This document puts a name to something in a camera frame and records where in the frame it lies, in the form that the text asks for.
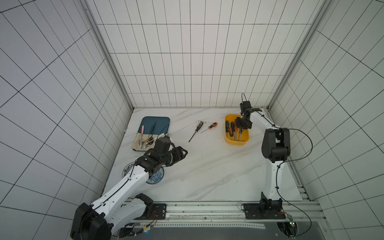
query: screwdriver handle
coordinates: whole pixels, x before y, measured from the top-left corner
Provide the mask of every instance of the screwdriver handle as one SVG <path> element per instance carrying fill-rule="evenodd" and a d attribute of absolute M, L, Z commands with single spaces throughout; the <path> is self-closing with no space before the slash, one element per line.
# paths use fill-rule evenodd
<path fill-rule="evenodd" d="M 208 129 L 211 129 L 211 128 L 216 127 L 216 126 L 217 126 L 217 123 L 214 122 L 211 126 L 208 127 Z"/>
<path fill-rule="evenodd" d="M 198 132 L 200 130 L 200 128 L 203 126 L 203 122 L 200 122 L 198 125 L 197 125 L 197 128 L 195 130 L 195 132 Z"/>
<path fill-rule="evenodd" d="M 225 121 L 225 132 L 229 132 L 229 122 Z"/>
<path fill-rule="evenodd" d="M 231 129 L 229 130 L 229 136 L 233 137 L 233 133 L 235 132 L 235 123 L 231 122 Z"/>

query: mounting plate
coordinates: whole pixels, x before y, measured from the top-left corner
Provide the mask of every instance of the mounting plate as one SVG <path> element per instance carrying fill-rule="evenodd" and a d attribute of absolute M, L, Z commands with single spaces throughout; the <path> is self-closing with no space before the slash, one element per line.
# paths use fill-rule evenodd
<path fill-rule="evenodd" d="M 166 218 L 167 213 L 167 205 L 166 204 L 153 204 L 152 206 L 152 213 L 149 217 L 138 217 L 135 220 L 152 220 L 155 218 L 155 212 L 156 211 L 156 217 L 158 220 L 164 220 Z"/>
<path fill-rule="evenodd" d="M 265 210 L 265 213 L 259 212 L 260 204 L 243 204 L 246 219 L 285 219 L 285 214 L 279 213 L 277 209 Z"/>

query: white tiled wall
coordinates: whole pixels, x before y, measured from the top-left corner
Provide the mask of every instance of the white tiled wall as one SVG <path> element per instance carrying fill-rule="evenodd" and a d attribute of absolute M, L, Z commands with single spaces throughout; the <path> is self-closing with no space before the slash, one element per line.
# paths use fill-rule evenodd
<path fill-rule="evenodd" d="M 77 0 L 0 2 L 1 239 L 66 239 L 130 111 Z"/>
<path fill-rule="evenodd" d="M 87 0 L 137 107 L 267 106 L 322 0 Z"/>
<path fill-rule="evenodd" d="M 384 234 L 383 6 L 335 0 L 271 108 L 336 240 Z"/>

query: yellow bin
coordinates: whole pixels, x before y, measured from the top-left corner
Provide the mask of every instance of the yellow bin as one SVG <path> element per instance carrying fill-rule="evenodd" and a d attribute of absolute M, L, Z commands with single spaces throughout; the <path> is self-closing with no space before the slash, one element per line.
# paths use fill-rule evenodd
<path fill-rule="evenodd" d="M 228 137 L 227 137 L 227 133 L 225 132 L 225 122 L 228 121 L 229 122 L 229 128 L 231 128 L 231 122 L 236 123 L 235 120 L 236 120 L 237 117 L 241 117 L 241 115 L 228 114 L 228 115 L 225 116 L 225 121 L 224 121 L 224 124 L 223 124 L 224 125 L 224 128 L 223 128 L 224 129 L 224 137 L 225 137 L 225 141 L 228 144 L 244 145 L 249 140 L 248 129 L 243 131 L 243 133 L 241 134 L 241 137 L 239 138 L 238 141 L 235 141 L 234 136 L 233 137 L 229 136 L 229 133 L 228 133 Z M 237 130 L 237 138 L 239 137 L 239 134 L 240 134 L 239 132 L 240 132 L 240 129 Z"/>

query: white marble table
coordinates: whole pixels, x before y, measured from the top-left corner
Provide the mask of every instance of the white marble table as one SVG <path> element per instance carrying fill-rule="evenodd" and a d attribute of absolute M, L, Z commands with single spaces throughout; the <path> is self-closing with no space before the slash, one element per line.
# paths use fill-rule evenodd
<path fill-rule="evenodd" d="M 261 153 L 264 134 L 255 126 L 243 146 L 224 140 L 224 118 L 239 114 L 236 108 L 172 109 L 136 108 L 128 124 L 104 192 L 122 178 L 122 171 L 144 152 L 131 149 L 141 119 L 145 116 L 170 118 L 169 135 L 175 146 L 188 151 L 185 159 L 165 167 L 163 179 L 154 185 L 144 183 L 133 194 L 144 193 L 154 201 L 258 201 L 265 182 L 266 159 Z M 197 120 L 217 122 L 218 126 L 194 133 Z M 281 193 L 286 200 L 302 200 L 288 167 L 283 169 Z"/>

